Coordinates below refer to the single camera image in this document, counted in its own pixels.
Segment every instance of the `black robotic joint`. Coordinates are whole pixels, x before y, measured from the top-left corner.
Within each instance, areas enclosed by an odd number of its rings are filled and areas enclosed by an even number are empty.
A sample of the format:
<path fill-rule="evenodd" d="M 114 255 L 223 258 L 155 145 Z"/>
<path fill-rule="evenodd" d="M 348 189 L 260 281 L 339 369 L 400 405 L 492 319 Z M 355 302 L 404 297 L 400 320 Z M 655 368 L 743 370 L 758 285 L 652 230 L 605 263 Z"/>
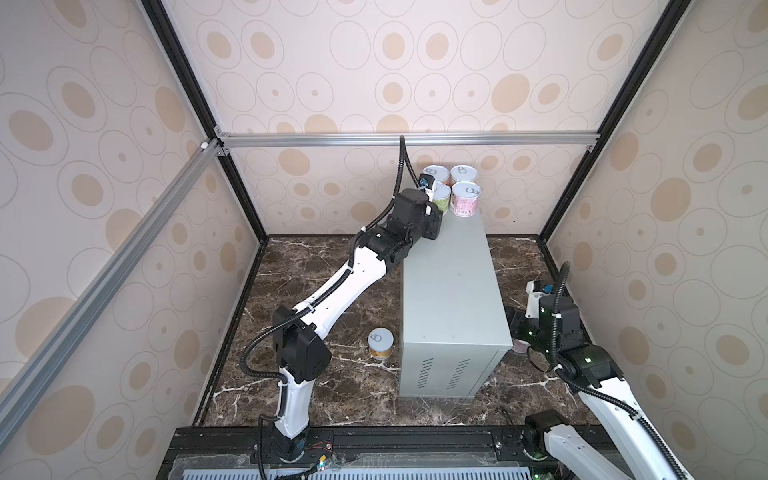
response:
<path fill-rule="evenodd" d="M 280 306 L 272 314 L 272 324 L 280 325 L 294 312 Z M 298 319 L 273 334 L 277 366 L 288 368 L 296 383 L 316 379 L 331 363 L 331 352 L 315 333 L 316 325 Z"/>

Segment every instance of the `pink can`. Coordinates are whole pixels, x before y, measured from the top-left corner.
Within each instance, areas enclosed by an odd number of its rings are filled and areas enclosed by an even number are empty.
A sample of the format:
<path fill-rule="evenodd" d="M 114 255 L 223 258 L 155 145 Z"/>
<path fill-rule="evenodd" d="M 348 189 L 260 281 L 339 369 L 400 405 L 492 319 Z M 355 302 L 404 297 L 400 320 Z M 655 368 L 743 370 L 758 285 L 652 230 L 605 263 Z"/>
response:
<path fill-rule="evenodd" d="M 462 181 L 453 184 L 451 212 L 457 217 L 471 217 L 478 209 L 482 189 L 474 182 Z"/>

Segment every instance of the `wall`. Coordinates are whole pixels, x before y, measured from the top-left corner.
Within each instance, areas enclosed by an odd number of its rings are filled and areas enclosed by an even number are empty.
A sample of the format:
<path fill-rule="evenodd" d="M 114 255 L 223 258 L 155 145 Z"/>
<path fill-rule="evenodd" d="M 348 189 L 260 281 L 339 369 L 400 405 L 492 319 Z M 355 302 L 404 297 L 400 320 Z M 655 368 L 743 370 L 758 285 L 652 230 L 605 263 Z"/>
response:
<path fill-rule="evenodd" d="M 701 2 L 549 246 L 697 480 L 768 472 L 768 2 Z"/>
<path fill-rule="evenodd" d="M 169 0 L 165 5 L 222 130 L 312 133 L 594 130 L 666 1 Z M 429 150 L 436 163 L 446 164 L 457 159 L 480 164 L 495 156 L 494 167 L 482 172 L 488 186 L 486 227 L 495 233 L 539 233 L 568 181 L 562 164 L 580 157 L 584 147 L 549 157 L 545 163 L 554 161 L 556 174 L 537 164 L 558 149 L 552 146 L 529 148 L 530 168 L 514 169 L 511 163 L 524 149 Z M 303 148 L 294 155 L 306 157 L 312 167 L 296 170 L 301 174 L 278 169 L 280 150 L 266 150 L 241 151 L 239 163 L 263 162 L 241 174 L 254 187 L 264 186 L 251 194 L 257 192 L 253 202 L 268 233 L 352 233 L 360 220 L 333 211 L 370 212 L 361 201 L 379 208 L 389 199 L 389 193 L 377 195 L 387 190 L 378 186 L 391 181 L 389 167 L 372 167 L 384 149 Z M 421 156 L 418 151 L 424 150 L 411 151 Z M 296 177 L 304 174 L 306 194 L 279 187 L 267 193 L 270 178 L 299 183 Z M 319 182 L 328 177 L 346 194 L 323 195 Z M 354 190 L 353 181 L 367 190 Z M 310 218 L 300 214 L 304 203 L 313 204 L 307 207 L 314 210 Z M 320 215 L 329 204 L 334 210 Z M 496 217 L 495 208 L 505 210 Z M 283 220 L 288 216 L 293 219 Z"/>
<path fill-rule="evenodd" d="M 1 480 L 155 478 L 257 246 L 212 163 L 0 455 Z"/>
<path fill-rule="evenodd" d="M 201 142 L 130 0 L 0 5 L 0 392 Z"/>
<path fill-rule="evenodd" d="M 389 147 L 233 149 L 269 233 L 355 233 L 392 198 L 398 150 Z M 539 233 L 584 145 L 409 147 L 414 168 L 474 165 L 488 233 Z M 408 171 L 403 188 L 412 187 Z"/>

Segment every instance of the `black metal frame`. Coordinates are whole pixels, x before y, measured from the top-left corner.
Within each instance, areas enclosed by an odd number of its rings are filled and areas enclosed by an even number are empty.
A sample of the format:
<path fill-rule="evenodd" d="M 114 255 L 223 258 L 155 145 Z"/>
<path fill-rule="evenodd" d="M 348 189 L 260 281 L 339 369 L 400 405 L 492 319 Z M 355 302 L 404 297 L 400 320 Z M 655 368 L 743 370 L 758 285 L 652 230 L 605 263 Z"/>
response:
<path fill-rule="evenodd" d="M 600 453 L 616 453 L 611 437 L 600 425 L 574 425 L 576 431 Z M 471 453 L 491 456 L 498 462 L 518 462 L 531 468 L 531 473 L 551 473 L 558 467 L 554 459 L 531 460 L 521 447 L 522 426 L 327 426 L 310 428 L 308 447 L 331 442 L 333 451 L 347 462 L 364 453 Z M 257 427 L 189 427 L 177 429 L 165 452 L 157 480 L 166 480 L 174 461 L 184 456 L 248 455 L 250 467 L 257 463 Z M 264 442 L 263 460 L 273 468 L 307 468 L 315 465 L 327 452 L 307 449 L 295 463 L 285 463 Z"/>
<path fill-rule="evenodd" d="M 208 376 L 208 382 L 206 383 L 205 390 L 202 394 L 203 399 L 200 401 L 200 405 L 197 406 L 197 411 L 195 412 L 192 425 L 199 426 L 205 422 L 208 409 L 210 408 L 210 401 L 214 396 L 216 385 L 219 384 L 219 380 L 221 379 L 221 373 L 223 372 L 224 364 L 227 362 L 227 354 L 232 347 L 232 342 L 234 341 L 235 334 L 237 333 L 237 328 L 240 326 L 240 319 L 243 317 L 243 310 L 245 309 L 248 298 L 250 297 L 250 291 L 253 288 L 253 283 L 256 281 L 256 275 L 259 273 L 259 267 L 261 266 L 262 260 L 264 260 L 266 247 L 269 245 L 269 243 L 270 239 L 267 237 L 267 239 L 261 242 L 259 245 L 256 258 L 253 260 L 253 265 L 250 268 L 248 277 L 245 279 L 243 292 L 240 294 L 240 298 L 238 299 L 237 305 L 235 306 L 232 320 L 230 321 L 230 325 L 227 328 L 227 332 L 224 333 L 224 341 L 221 343 L 221 348 L 219 349 L 219 354 L 216 357 L 216 362 L 214 363 L 214 367 Z"/>
<path fill-rule="evenodd" d="M 683 13 L 685 13 L 690 2 L 691 0 L 670 0 L 667 7 L 664 9 L 664 12 L 659 17 L 659 21 L 651 32 L 650 37 L 648 37 L 648 41 L 643 47 L 643 51 L 640 53 L 640 56 L 637 57 L 637 61 L 632 66 L 632 70 L 627 76 L 627 80 L 624 81 L 624 85 L 621 86 L 621 90 L 619 90 L 616 100 L 614 100 L 605 119 L 603 119 L 603 123 L 600 125 L 600 128 L 598 128 L 598 133 L 600 134 L 598 142 L 590 151 L 587 151 L 587 153 L 584 154 L 573 177 L 568 181 L 568 185 L 565 190 L 563 190 L 563 194 L 555 205 L 552 215 L 549 216 L 547 223 L 541 230 L 539 237 L 543 244 L 546 244 L 549 241 L 554 230 L 559 225 L 560 220 L 562 220 L 562 217 L 565 215 L 566 210 L 571 206 L 571 202 L 576 197 L 581 185 L 587 179 L 587 176 L 592 169 L 592 165 L 594 165 L 594 162 L 600 157 L 606 144 L 611 139 L 611 135 L 619 125 L 621 118 L 632 103 L 635 94 L 640 89 L 643 81 L 645 81 L 648 72 L 650 72 L 651 68 L 654 66 L 659 54 L 667 44 L 667 40 L 670 35 L 672 35 L 675 27 L 677 27 L 677 23 L 680 21 L 680 18 L 682 18 Z"/>
<path fill-rule="evenodd" d="M 141 0 L 141 3 L 144 5 L 147 17 L 149 17 L 149 20 L 157 33 L 157 38 L 163 45 L 165 53 L 170 60 L 170 64 L 176 72 L 181 87 L 187 94 L 187 98 L 189 98 L 192 108 L 194 109 L 197 118 L 200 120 L 200 124 L 203 126 L 203 131 L 208 138 L 216 139 L 216 141 L 219 142 L 219 145 L 222 145 L 223 148 L 223 144 L 218 137 L 216 129 L 216 119 L 208 107 L 203 90 L 197 82 L 192 66 L 187 59 L 187 55 L 184 53 L 184 48 L 181 46 L 181 42 L 176 35 L 163 3 L 161 0 Z M 227 179 L 230 182 L 230 185 L 232 185 L 232 190 L 234 190 L 235 195 L 237 195 L 240 206 L 243 208 L 243 212 L 245 213 L 251 228 L 253 228 L 253 231 L 256 233 L 256 237 L 259 239 L 260 243 L 265 243 L 267 240 L 266 231 L 264 230 L 264 225 L 262 225 L 259 215 L 256 212 L 256 208 L 250 199 L 250 195 L 248 195 L 248 192 L 246 191 L 245 183 L 243 183 L 243 179 L 240 177 L 240 173 L 238 173 L 229 151 L 227 151 L 227 149 L 223 149 L 223 151 L 225 155 L 219 157 L 221 167 L 227 175 Z"/>

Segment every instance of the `horizontal metal bar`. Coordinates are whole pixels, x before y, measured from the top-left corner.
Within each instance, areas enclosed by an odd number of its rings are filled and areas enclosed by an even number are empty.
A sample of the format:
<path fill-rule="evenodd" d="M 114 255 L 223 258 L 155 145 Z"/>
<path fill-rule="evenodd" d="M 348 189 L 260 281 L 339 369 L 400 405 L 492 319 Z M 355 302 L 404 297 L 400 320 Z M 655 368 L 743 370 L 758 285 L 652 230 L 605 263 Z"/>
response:
<path fill-rule="evenodd" d="M 592 145 L 596 131 L 432 132 L 406 134 L 409 146 L 423 145 Z M 225 148 L 396 147 L 398 134 L 223 134 Z"/>
<path fill-rule="evenodd" d="M 155 237 L 165 228 L 165 224 L 200 178 L 205 167 L 220 150 L 216 140 L 209 140 L 205 150 L 197 151 L 136 226 L 128 240 L 101 269 L 55 333 L 27 362 L 0 402 L 0 452 L 8 446 L 46 389 L 78 348 L 80 341 L 96 323 Z"/>

